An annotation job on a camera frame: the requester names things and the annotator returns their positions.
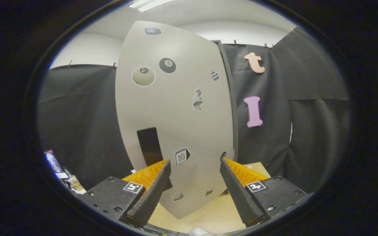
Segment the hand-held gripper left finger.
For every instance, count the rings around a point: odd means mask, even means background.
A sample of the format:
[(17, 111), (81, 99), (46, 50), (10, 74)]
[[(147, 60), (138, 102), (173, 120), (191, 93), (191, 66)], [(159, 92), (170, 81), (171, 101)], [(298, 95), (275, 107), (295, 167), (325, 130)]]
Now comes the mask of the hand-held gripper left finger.
[(153, 215), (170, 174), (170, 161), (162, 160), (125, 178), (108, 177), (79, 199), (106, 217), (143, 227)]

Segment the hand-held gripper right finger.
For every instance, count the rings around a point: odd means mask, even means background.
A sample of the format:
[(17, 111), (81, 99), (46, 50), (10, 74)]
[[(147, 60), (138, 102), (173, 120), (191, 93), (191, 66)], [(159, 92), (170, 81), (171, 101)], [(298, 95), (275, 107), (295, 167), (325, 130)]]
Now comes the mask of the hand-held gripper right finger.
[(246, 227), (280, 217), (311, 197), (283, 176), (268, 178), (226, 157), (220, 162), (220, 173)]

